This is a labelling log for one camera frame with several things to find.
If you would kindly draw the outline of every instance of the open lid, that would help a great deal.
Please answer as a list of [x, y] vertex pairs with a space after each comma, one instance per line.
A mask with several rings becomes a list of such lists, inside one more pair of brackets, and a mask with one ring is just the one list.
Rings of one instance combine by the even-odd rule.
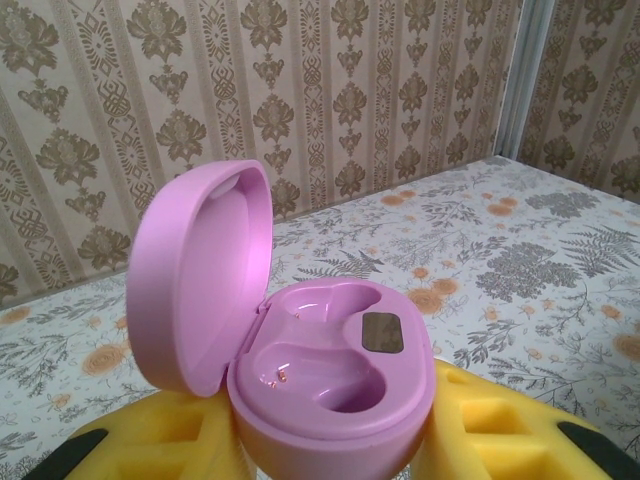
[[265, 296], [272, 228], [256, 160], [210, 163], [158, 192], [127, 277], [131, 348], [152, 385], [202, 397], [219, 390]]

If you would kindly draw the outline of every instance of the yellow foam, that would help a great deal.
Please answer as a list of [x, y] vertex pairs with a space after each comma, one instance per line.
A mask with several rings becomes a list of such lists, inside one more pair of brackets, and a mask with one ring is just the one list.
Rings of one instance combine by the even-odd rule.
[[213, 398], [159, 392], [74, 433], [109, 434], [68, 480], [254, 480], [226, 390]]
[[583, 420], [445, 362], [411, 477], [429, 480], [604, 480], [557, 428]]
[[[415, 480], [609, 478], [558, 430], [583, 420], [437, 361], [437, 393]], [[84, 426], [107, 437], [68, 480], [254, 480], [227, 391], [209, 399], [160, 392]]]

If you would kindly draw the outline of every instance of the damask wallpaper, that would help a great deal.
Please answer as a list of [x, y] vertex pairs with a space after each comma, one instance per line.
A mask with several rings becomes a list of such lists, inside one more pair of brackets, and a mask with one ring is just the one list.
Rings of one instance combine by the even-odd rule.
[[194, 166], [284, 218], [492, 151], [512, 0], [0, 0], [0, 301], [126, 267]]
[[640, 2], [557, 0], [518, 159], [640, 202]]

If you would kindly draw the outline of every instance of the pink plastic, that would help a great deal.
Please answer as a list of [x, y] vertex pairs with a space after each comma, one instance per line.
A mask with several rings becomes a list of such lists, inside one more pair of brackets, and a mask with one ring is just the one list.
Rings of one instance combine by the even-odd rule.
[[257, 161], [210, 163], [158, 192], [127, 278], [131, 347], [150, 383], [203, 397], [218, 391], [264, 299], [272, 228]]
[[[128, 277], [135, 359], [155, 386], [200, 396], [226, 373], [242, 442], [274, 478], [388, 480], [415, 452], [435, 393], [422, 316], [353, 278], [265, 300], [272, 221], [257, 161], [199, 167], [158, 193]], [[369, 312], [399, 318], [400, 352], [364, 348]]]

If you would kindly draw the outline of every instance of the beige wallpaper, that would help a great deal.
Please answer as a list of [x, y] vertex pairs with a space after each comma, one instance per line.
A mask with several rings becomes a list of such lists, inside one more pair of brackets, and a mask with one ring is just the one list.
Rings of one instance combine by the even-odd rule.
[[640, 2], [558, 0], [518, 159], [640, 202]]
[[0, 0], [0, 301], [126, 267], [156, 191], [258, 158], [284, 218], [491, 153], [512, 0]]

